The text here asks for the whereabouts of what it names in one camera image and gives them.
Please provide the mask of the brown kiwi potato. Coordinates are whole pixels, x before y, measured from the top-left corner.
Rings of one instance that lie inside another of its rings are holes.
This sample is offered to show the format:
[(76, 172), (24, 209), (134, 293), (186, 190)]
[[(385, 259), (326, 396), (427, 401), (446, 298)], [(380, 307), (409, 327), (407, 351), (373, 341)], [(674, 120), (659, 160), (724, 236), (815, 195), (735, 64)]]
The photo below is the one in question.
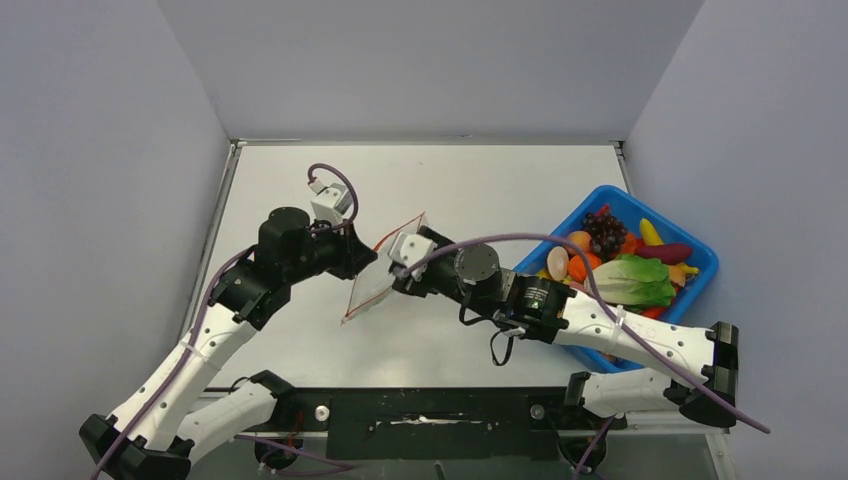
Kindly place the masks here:
[(550, 278), (562, 282), (568, 276), (569, 260), (569, 254), (564, 247), (553, 247), (546, 256), (546, 270)]

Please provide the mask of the green lettuce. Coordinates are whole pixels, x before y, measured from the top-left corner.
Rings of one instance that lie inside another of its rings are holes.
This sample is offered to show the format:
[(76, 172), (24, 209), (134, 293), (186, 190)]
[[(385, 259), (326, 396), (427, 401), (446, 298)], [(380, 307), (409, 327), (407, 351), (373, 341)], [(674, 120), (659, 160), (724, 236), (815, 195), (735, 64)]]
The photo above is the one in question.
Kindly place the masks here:
[(622, 254), (592, 270), (596, 289), (589, 278), (587, 290), (598, 293), (609, 304), (636, 307), (668, 307), (676, 296), (669, 268), (656, 259)]

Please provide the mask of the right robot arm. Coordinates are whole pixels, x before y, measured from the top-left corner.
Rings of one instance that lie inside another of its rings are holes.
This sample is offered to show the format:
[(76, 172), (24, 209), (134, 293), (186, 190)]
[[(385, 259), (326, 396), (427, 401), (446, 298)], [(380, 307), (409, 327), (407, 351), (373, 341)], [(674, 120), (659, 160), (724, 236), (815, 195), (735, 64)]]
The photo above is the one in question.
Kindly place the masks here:
[(501, 266), (492, 243), (507, 235), (454, 243), (427, 227), (401, 233), (389, 257), (394, 290), (455, 301), (460, 322), (490, 322), (510, 342), (585, 347), (639, 364), (618, 373), (583, 372), (570, 379), (564, 417), (585, 427), (597, 418), (676, 410), (707, 426), (741, 421), (736, 407), (738, 330), (650, 319), (612, 307), (597, 295)]

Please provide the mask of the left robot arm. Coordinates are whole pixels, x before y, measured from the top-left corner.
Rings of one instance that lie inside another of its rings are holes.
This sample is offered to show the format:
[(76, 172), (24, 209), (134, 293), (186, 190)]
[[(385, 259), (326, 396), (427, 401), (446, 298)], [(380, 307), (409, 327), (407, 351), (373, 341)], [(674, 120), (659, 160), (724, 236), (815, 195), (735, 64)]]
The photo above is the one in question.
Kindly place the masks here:
[(189, 414), (227, 361), (290, 301), (293, 286), (324, 273), (353, 280), (377, 258), (352, 223), (333, 227), (299, 208), (273, 210), (257, 242), (214, 274), (190, 330), (154, 373), (111, 413), (83, 423), (92, 478), (184, 479), (208, 450), (268, 419), (288, 386), (267, 373), (238, 395), (237, 418), (193, 425)]

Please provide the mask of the clear zip bag orange zipper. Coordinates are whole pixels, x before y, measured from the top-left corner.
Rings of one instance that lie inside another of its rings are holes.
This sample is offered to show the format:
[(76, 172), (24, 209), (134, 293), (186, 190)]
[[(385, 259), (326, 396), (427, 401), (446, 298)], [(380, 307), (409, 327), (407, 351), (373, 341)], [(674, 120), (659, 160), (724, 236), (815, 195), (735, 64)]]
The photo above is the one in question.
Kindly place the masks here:
[(388, 232), (374, 247), (377, 259), (360, 272), (353, 281), (347, 310), (340, 324), (345, 325), (355, 318), (363, 316), (370, 309), (383, 302), (392, 292), (394, 276), (391, 274), (392, 260), (389, 257), (391, 247), (402, 234), (414, 234), (421, 226), (426, 226), (425, 212)]

